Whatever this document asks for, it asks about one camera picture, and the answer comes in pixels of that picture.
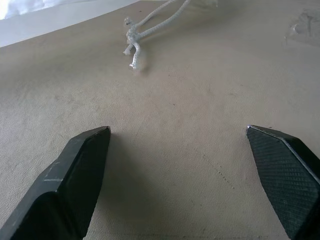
scratch mark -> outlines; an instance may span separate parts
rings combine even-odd
[[[59,161],[53,163],[53,164],[51,165],[49,171],[47,172],[47,174],[44,176],[44,178],[46,178],[46,177],[49,175],[49,173],[51,172],[51,170],[52,170],[52,168],[54,167],[54,165],[57,165],[57,164],[59,164],[59,163],[60,163]]]
[[[232,189],[235,189],[235,187],[231,184],[231,182],[225,177],[225,175],[218,170],[211,161],[206,157],[205,154],[202,155],[202,159],[206,160],[206,162],[222,177],[222,179],[230,186]]]
[[[145,120],[147,119],[147,116],[144,117],[144,119],[142,120],[141,124],[140,124],[140,127],[138,128],[138,131],[136,131],[136,134],[134,136],[134,140],[136,140],[137,136],[138,136],[138,133],[140,132],[140,129],[142,128],[142,125],[145,123]]]
[[[65,138],[64,136],[62,136],[60,133],[58,134],[58,136],[60,136],[63,140],[67,140],[67,138]]]
[[[45,179],[44,182],[62,182],[63,179]]]

leather surface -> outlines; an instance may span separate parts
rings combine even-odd
[[[246,126],[296,136],[320,156],[319,50],[282,44],[312,2],[194,2],[141,41],[142,71],[133,72],[124,19],[160,4],[137,2],[0,48],[0,225],[71,137],[108,125],[87,239],[288,239]]]

beige leather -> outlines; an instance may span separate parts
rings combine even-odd
[[[137,2],[0,48],[0,226],[71,137],[109,125],[86,239],[288,239],[246,126],[294,135],[320,156],[319,50],[283,46],[307,3],[194,2],[141,41],[143,69],[133,72],[123,21],[160,4]]]

tan surface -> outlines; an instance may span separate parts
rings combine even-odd
[[[319,53],[283,48],[289,21],[305,7],[289,2],[195,3],[141,43],[140,73],[122,54],[123,20],[160,2],[1,48],[0,225],[69,138],[109,125],[87,239],[288,239],[245,130],[273,127],[320,156]]]

white cord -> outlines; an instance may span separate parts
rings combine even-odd
[[[153,12],[151,12],[148,16],[146,16],[145,19],[143,19],[142,21],[140,21],[137,24],[133,24],[133,21],[127,17],[124,20],[124,23],[126,25],[131,25],[130,29],[128,30],[128,32],[126,33],[126,37],[127,37],[127,43],[129,44],[129,46],[125,49],[125,51],[123,52],[125,55],[129,55],[130,54],[130,50],[135,47],[135,54],[133,56],[133,61],[130,64],[130,66],[133,69],[137,69],[137,63],[138,63],[138,58],[141,52],[141,48],[140,45],[138,44],[138,41],[148,35],[153,34],[155,31],[157,31],[158,29],[165,27],[166,25],[170,24],[174,19],[176,19],[177,17],[179,17],[179,15],[183,12],[183,10],[187,7],[187,5],[190,3],[191,0],[185,0],[184,3],[182,4],[182,6],[178,9],[178,11],[176,11],[175,14],[173,14],[171,17],[169,17],[167,20],[159,23],[158,25],[145,30],[144,32],[137,32],[137,28],[141,27],[143,24],[145,24],[148,20],[150,20],[154,15],[156,15],[160,10],[162,10],[164,7],[168,6],[169,4],[176,2],[177,0],[169,0],[166,3],[162,4],[160,7],[158,7],[156,10],[154,10]]]

